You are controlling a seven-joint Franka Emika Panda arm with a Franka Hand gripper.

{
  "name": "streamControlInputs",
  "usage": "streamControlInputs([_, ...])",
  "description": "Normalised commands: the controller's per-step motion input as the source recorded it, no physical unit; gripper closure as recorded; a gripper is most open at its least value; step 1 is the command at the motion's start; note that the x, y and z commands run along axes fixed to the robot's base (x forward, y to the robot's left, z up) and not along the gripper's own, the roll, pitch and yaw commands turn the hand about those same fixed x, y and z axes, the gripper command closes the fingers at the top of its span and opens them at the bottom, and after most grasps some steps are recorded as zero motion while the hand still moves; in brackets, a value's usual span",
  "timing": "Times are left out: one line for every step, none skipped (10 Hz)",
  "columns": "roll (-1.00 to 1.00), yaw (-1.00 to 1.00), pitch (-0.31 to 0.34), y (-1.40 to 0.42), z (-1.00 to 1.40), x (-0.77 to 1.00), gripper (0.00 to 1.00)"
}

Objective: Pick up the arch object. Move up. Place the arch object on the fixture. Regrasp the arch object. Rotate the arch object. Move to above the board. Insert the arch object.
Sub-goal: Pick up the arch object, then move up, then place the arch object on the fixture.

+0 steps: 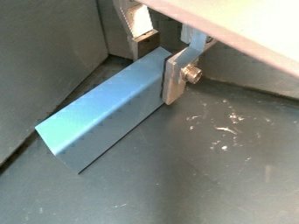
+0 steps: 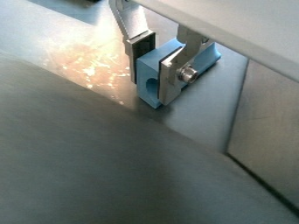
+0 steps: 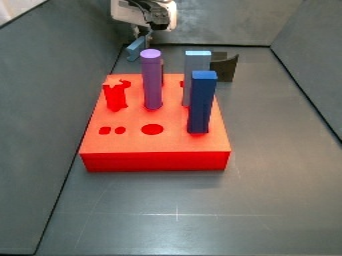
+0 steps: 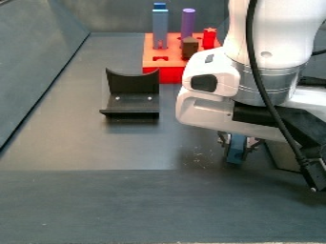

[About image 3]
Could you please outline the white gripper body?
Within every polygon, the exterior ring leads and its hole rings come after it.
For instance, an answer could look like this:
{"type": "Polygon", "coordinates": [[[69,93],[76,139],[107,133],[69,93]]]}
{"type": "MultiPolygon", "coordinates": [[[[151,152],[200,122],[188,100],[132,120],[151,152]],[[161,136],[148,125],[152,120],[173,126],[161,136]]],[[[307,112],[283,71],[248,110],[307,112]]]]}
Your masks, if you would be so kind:
{"type": "Polygon", "coordinates": [[[167,8],[169,15],[169,25],[165,30],[152,30],[145,23],[143,14],[137,7],[132,6],[127,0],[111,0],[111,16],[115,20],[145,27],[152,31],[172,31],[176,28],[177,8],[173,0],[152,0],[167,8]]]}

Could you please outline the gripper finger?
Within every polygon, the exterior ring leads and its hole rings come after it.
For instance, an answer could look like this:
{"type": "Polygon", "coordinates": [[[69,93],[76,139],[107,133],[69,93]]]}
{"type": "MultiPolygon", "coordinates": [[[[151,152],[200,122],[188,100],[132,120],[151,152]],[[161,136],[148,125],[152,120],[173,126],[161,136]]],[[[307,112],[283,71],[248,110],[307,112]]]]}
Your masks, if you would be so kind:
{"type": "Polygon", "coordinates": [[[153,31],[148,29],[145,35],[144,35],[144,46],[149,46],[149,42],[152,40],[152,33],[153,31]]]}
{"type": "Polygon", "coordinates": [[[133,25],[132,31],[133,31],[133,37],[135,37],[135,38],[139,38],[139,36],[140,36],[140,29],[139,29],[139,26],[133,25]]]}

